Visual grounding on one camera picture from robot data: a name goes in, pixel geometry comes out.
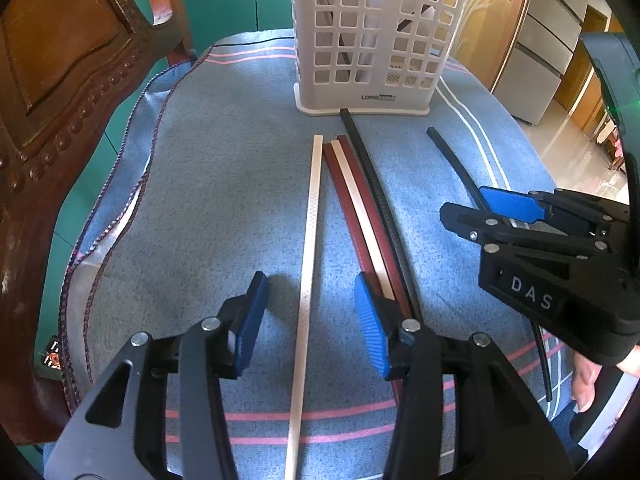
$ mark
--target white plastic basket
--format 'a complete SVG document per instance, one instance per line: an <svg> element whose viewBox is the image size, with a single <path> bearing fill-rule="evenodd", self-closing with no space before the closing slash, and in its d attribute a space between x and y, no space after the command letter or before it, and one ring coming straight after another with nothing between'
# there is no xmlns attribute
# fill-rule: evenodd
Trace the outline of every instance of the white plastic basket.
<svg viewBox="0 0 640 480"><path fill-rule="evenodd" d="M296 105L426 115L465 0L291 0Z"/></svg>

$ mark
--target human hand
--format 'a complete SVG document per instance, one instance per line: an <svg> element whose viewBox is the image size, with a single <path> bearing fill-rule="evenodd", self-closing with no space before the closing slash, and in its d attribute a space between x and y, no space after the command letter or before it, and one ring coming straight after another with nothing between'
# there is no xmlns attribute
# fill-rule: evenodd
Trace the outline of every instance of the human hand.
<svg viewBox="0 0 640 480"><path fill-rule="evenodd" d="M601 365L589 361L585 356L574 354L575 372L571 390L580 413L586 412L593 404L596 396L595 382L602 370ZM640 377L640 346L636 346L620 363L618 368L627 374Z"/></svg>

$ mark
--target white strip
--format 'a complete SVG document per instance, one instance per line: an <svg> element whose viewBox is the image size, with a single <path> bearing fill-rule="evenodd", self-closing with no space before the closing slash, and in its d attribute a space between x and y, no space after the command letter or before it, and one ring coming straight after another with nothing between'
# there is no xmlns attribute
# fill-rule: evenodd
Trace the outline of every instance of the white strip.
<svg viewBox="0 0 640 480"><path fill-rule="evenodd" d="M287 459L284 469L285 480L296 480L296 469L298 468L302 403L305 395L306 352L309 343L311 285L314 275L314 259L316 257L321 168L322 136L316 135L314 136L314 147L311 156L309 197L306 204L305 243L302 249L302 272L300 273L300 311L298 314L298 334L296 335L296 357L293 365L289 436L287 437Z"/></svg>
<svg viewBox="0 0 640 480"><path fill-rule="evenodd" d="M560 344L560 340L556 337L556 344ZM560 377L562 377L562 351L558 350L558 384L560 383ZM556 407L554 408L554 414L551 418L556 418L558 414L558 406L560 406L560 390L556 393Z"/></svg>
<svg viewBox="0 0 640 480"><path fill-rule="evenodd" d="M446 451L443 454L440 455L440 458L444 458L446 456L449 455L453 455L456 452L455 449L452 449L450 451ZM358 480L376 480L377 478L382 478L383 474L379 474L379 475L373 475L373 476L365 476L364 478L358 478Z"/></svg>
<svg viewBox="0 0 640 480"><path fill-rule="evenodd" d="M500 171L500 175L502 176L502 179L504 180L504 185L507 187L507 189L509 191L511 191L511 184L509 184L509 180L507 179L507 175L506 173L504 173L504 170L502 168L502 165L500 164L500 161L498 160L498 156L495 154L495 150L494 150L494 146L491 144L491 141L489 140L489 137L487 136L484 128L482 127L482 124L480 124L480 121L478 121L478 119L476 118L475 115L473 115L471 113L471 110L469 110L469 108L466 107L466 105L460 101L460 99L458 99L456 97L456 95L453 93L453 91L451 90L451 88L449 88L449 86L447 85L446 81L444 81L444 78L441 77L440 78L442 81L442 84L444 85L444 88L446 88L449 93L451 94L451 97L453 97L453 99L460 105L462 106L466 113L468 113L471 118L476 122L476 124L478 125L478 128L480 128L480 132L482 133L482 136L484 137L484 140L486 141L487 145L489 146L489 151L491 151L491 155L494 158L494 161L496 163L496 166L498 166L498 170Z"/></svg>
<svg viewBox="0 0 640 480"><path fill-rule="evenodd" d="M382 259L382 253L380 252L380 247L378 246L376 235L373 232L373 227L371 226L371 222L369 221L367 210L364 207L364 202L362 201L362 197L360 196L360 192L358 191L358 186L353 177L353 173L351 173L351 168L349 167L347 158L346 156L344 156L344 151L342 150L340 141L332 140L331 145L334 147L335 158L338 159L338 164L340 164L340 169L342 170L344 181L347 184L347 188L349 189L349 195L351 195L351 201L353 202L353 207L356 210L358 222L360 222L360 227L362 228L364 240L367 243L367 248L369 249L369 255L371 256L373 269L376 271L376 275L380 280L382 295L388 300L394 300L395 296L393 289L391 288L389 276L386 273L385 262Z"/></svg>
<svg viewBox="0 0 640 480"><path fill-rule="evenodd" d="M480 143L480 139L478 139L478 136L476 135L476 132L471 127L471 124L469 124L467 120L462 116L462 114L458 111L458 109L454 105L452 105L446 97L444 97L444 94L442 93L442 91L438 86L436 86L436 91L438 92L438 94L440 94L440 97L444 99L444 102L446 102L449 108L451 108L456 113L456 115L460 118L460 120L463 123L465 123L465 126L471 132L471 135L474 136L474 139L476 140L476 144L478 145L478 150L480 151L480 155L482 156L482 160L484 160L484 165L486 166L487 173L489 173L489 178L491 179L491 183L493 184L494 187L498 187L498 181L495 179L494 170L492 170L491 165L489 164L489 159L486 158L486 153L484 152L484 149L482 148L482 144Z"/></svg>

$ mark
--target chair backrest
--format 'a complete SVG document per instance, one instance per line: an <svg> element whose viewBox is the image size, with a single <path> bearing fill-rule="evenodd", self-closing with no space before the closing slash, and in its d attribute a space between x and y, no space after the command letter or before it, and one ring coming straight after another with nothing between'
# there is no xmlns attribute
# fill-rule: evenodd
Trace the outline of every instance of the chair backrest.
<svg viewBox="0 0 640 480"><path fill-rule="evenodd" d="M115 108L154 63L194 57L182 0L0 0L0 424L55 440L59 382L34 373L47 258L63 200Z"/></svg>

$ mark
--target metal screw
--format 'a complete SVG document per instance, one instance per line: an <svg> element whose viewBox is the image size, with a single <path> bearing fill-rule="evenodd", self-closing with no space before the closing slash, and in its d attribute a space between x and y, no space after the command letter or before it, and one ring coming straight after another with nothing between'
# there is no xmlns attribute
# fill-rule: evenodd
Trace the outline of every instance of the metal screw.
<svg viewBox="0 0 640 480"><path fill-rule="evenodd" d="M495 254L500 250L498 244L487 244L484 246L484 250L489 254Z"/></svg>
<svg viewBox="0 0 640 480"><path fill-rule="evenodd" d="M420 330L420 322L417 319L405 319L400 325L405 332L418 332Z"/></svg>
<svg viewBox="0 0 640 480"><path fill-rule="evenodd" d="M217 317L207 317L206 319L202 320L200 326L203 330L211 332L212 330L217 330L220 328L220 320Z"/></svg>
<svg viewBox="0 0 640 480"><path fill-rule="evenodd" d="M482 348L489 346L491 344L491 338L483 332L475 333L473 336L473 340L477 346Z"/></svg>
<svg viewBox="0 0 640 480"><path fill-rule="evenodd" d="M146 332L137 332L131 336L131 344L133 346L142 346L149 341L149 334Z"/></svg>

